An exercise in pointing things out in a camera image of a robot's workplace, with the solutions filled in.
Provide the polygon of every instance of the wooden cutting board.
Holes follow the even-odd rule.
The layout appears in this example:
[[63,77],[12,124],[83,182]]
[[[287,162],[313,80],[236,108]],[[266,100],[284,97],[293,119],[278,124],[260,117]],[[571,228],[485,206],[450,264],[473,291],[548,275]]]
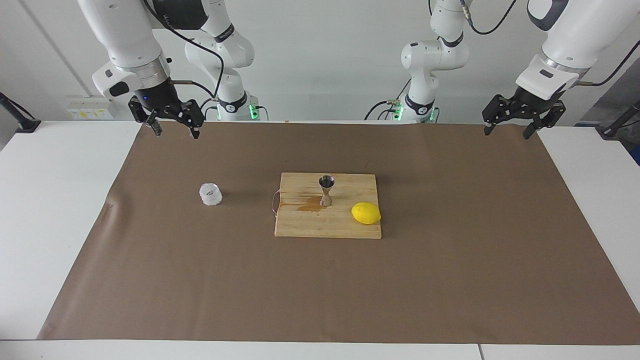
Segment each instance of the wooden cutting board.
[[[320,205],[323,193],[318,181],[323,175],[335,178],[329,193],[332,205],[327,208]],[[351,216],[351,208],[359,202],[378,206],[375,175],[283,172],[275,236],[382,238],[380,222],[363,225]]]

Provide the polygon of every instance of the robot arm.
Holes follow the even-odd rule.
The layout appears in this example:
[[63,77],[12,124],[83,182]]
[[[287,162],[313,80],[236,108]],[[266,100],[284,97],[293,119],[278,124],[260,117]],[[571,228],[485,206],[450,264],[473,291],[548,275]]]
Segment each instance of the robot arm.
[[[253,63],[253,46],[231,23],[224,0],[206,0],[211,16],[202,26],[205,35],[193,39],[216,53],[224,60],[224,70],[218,91],[218,114],[221,120],[256,120],[258,118],[257,98],[245,91],[240,74],[234,69],[247,67]],[[185,53],[189,62],[218,82],[221,63],[212,54],[187,43]]]
[[[205,0],[148,1],[165,22],[177,29],[198,29],[209,18]],[[143,3],[139,0],[78,0],[78,3],[109,54],[109,63],[93,75],[100,93],[113,99],[134,92],[129,107],[136,121],[146,123],[160,135],[162,128],[157,118],[173,119],[188,126],[193,137],[198,138],[204,122],[202,111],[195,100],[182,102],[178,98]]]
[[547,41],[516,80],[514,96],[496,95],[484,109],[485,134],[515,118],[532,119],[525,138],[554,126],[566,110],[560,96],[580,81],[639,11],[640,0],[529,0],[529,18],[547,32]]
[[460,0],[438,0],[431,29],[437,40],[414,42],[404,47],[402,64],[411,73],[411,87],[401,99],[401,118],[424,122],[431,113],[438,90],[436,70],[454,70],[467,64],[469,47],[463,41],[465,15]]

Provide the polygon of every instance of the white wall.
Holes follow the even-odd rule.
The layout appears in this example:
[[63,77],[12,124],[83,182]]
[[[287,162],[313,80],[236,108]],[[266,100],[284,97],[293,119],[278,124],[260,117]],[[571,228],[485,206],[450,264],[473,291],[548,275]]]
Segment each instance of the white wall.
[[[14,97],[45,119],[63,119],[65,97],[82,95],[83,88],[97,95],[91,74],[106,63],[106,51],[76,0],[3,2],[11,5],[0,18],[3,91],[11,89]],[[477,0],[472,7],[474,23],[481,29],[493,27],[510,2]],[[227,0],[233,23],[256,50],[255,63],[240,70],[245,86],[278,120],[361,119],[374,103],[395,97],[408,79],[400,64],[403,46],[435,38],[426,4],[426,0]],[[526,1],[519,0],[493,35],[465,32],[472,50],[469,64],[438,73],[441,88],[436,105],[442,109],[441,122],[482,123],[481,111],[494,94],[513,94],[515,79],[545,39],[529,22],[525,6]],[[31,19],[24,21],[29,13]],[[52,45],[38,34],[38,25]],[[586,79],[606,77],[638,34],[636,21]],[[174,60],[173,79],[194,79],[213,87],[186,61],[180,39],[164,30],[156,30],[156,37],[165,55]],[[563,99],[569,110],[561,123],[576,123],[607,89],[568,92]],[[206,98],[190,86],[180,86],[179,92],[183,99]],[[120,104],[127,100],[123,97]]]

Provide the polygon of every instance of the brown paper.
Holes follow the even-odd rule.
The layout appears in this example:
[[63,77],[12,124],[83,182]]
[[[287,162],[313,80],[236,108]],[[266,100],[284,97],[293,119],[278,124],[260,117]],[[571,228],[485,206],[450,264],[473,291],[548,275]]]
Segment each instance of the brown paper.
[[[163,126],[138,134],[40,339],[640,344],[521,127]],[[282,172],[375,174],[383,239],[274,237]]]

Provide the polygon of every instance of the lemon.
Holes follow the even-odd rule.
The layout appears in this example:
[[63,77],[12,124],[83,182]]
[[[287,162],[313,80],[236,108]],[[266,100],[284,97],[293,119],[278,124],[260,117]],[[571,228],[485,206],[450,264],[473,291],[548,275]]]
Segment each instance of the lemon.
[[379,222],[382,216],[380,209],[370,202],[359,202],[351,208],[351,214],[356,221],[365,225],[375,224]]

